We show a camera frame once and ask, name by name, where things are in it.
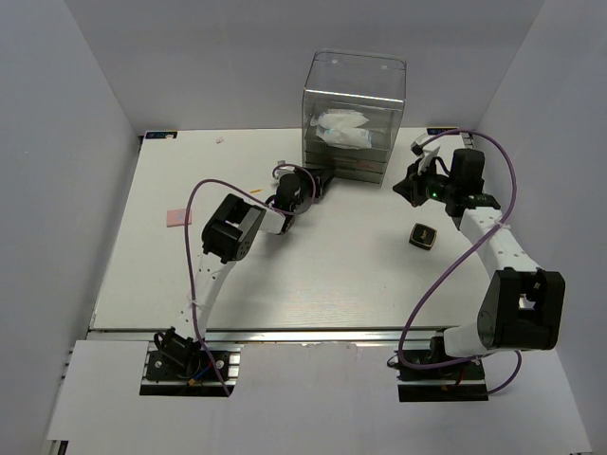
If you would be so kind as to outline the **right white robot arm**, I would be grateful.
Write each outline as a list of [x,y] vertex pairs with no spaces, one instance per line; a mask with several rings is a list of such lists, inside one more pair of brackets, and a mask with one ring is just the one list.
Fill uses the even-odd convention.
[[420,153],[393,190],[414,207],[429,200],[444,204],[457,230],[471,243],[465,255],[478,256],[489,285],[475,321],[439,330],[427,355],[400,359],[412,369],[448,378],[464,362],[495,352],[554,349],[561,327],[564,277],[533,261],[507,227],[499,202],[484,191],[482,152],[455,150],[444,174],[436,169],[441,162],[436,151]]

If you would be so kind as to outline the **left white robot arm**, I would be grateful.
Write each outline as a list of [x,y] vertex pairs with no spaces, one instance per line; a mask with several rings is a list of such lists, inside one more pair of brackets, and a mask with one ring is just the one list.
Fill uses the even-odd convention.
[[[220,290],[237,262],[249,253],[260,232],[284,235],[296,217],[319,201],[336,172],[331,168],[311,169],[294,164],[279,164],[272,170],[277,187],[262,201],[223,180],[209,178],[197,183],[187,202],[184,214],[184,244],[190,283],[188,308],[178,326],[193,329],[192,337],[182,337],[172,327],[154,335],[156,348],[168,358],[168,367],[178,377],[189,378],[200,367],[200,354],[212,308]],[[201,232],[201,255],[193,265],[189,221],[194,198],[205,184],[217,184],[231,190]]]

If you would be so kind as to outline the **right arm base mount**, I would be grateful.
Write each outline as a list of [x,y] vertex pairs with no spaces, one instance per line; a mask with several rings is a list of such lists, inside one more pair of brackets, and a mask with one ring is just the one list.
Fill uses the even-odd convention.
[[401,403],[484,402],[488,400],[485,370],[480,360],[435,370],[404,366],[393,354],[387,367],[397,371]]

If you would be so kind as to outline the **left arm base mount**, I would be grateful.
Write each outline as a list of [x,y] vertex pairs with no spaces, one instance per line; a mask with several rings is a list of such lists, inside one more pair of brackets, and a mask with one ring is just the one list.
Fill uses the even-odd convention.
[[160,397],[227,398],[235,387],[235,353],[211,351],[174,328],[156,332],[145,359],[139,394]]

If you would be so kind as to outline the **clear acrylic drawer organizer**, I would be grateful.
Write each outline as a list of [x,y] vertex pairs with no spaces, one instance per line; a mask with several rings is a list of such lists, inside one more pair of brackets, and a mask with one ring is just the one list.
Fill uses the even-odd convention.
[[394,55],[317,51],[303,86],[303,164],[380,185],[404,117],[406,77],[406,61]]

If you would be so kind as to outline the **white cotton pad packet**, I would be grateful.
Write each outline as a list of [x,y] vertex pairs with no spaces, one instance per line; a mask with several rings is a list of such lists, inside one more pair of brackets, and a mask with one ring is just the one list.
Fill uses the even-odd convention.
[[329,128],[317,127],[317,137],[332,147],[342,149],[369,149],[372,147],[372,134],[364,128]]
[[320,126],[323,130],[343,130],[359,128],[369,122],[361,112],[352,109],[328,109],[310,121],[311,126]]

